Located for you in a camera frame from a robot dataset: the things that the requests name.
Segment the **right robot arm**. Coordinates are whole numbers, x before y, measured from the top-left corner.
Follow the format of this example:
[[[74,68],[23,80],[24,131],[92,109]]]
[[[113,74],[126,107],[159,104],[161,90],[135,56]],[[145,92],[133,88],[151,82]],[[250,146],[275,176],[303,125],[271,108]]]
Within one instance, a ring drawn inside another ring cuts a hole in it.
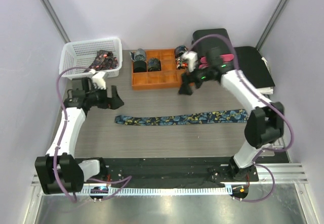
[[[241,70],[235,69],[232,60],[223,59],[218,48],[207,52],[205,68],[199,67],[198,55],[194,51],[184,52],[181,59],[187,63],[187,71],[181,75],[179,94],[191,95],[192,83],[199,88],[206,81],[217,81],[234,95],[247,112],[245,141],[240,150],[231,157],[228,165],[231,179],[245,179],[258,154],[283,136],[284,106],[263,96]]]

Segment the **blue snail pattern tie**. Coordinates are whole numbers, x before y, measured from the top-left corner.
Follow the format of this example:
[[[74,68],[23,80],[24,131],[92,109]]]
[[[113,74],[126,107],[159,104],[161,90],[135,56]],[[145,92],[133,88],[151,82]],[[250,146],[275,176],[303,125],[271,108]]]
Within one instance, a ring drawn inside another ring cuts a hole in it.
[[[164,117],[131,117],[118,115],[114,122],[128,126],[172,126],[172,125],[203,125],[217,123],[246,123],[249,115],[244,109],[221,110]]]

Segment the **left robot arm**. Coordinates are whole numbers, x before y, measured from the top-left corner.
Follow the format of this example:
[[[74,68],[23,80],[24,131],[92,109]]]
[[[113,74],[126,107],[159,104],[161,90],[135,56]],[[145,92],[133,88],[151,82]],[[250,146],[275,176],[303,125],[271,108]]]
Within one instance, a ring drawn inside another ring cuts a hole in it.
[[[56,136],[46,154],[37,157],[35,169],[45,194],[76,193],[84,182],[92,178],[104,182],[108,171],[102,157],[88,158],[78,163],[75,159],[77,138],[92,107],[116,110],[124,105],[117,87],[111,86],[107,95],[104,81],[90,78],[72,80],[72,88],[63,100],[64,108]]]

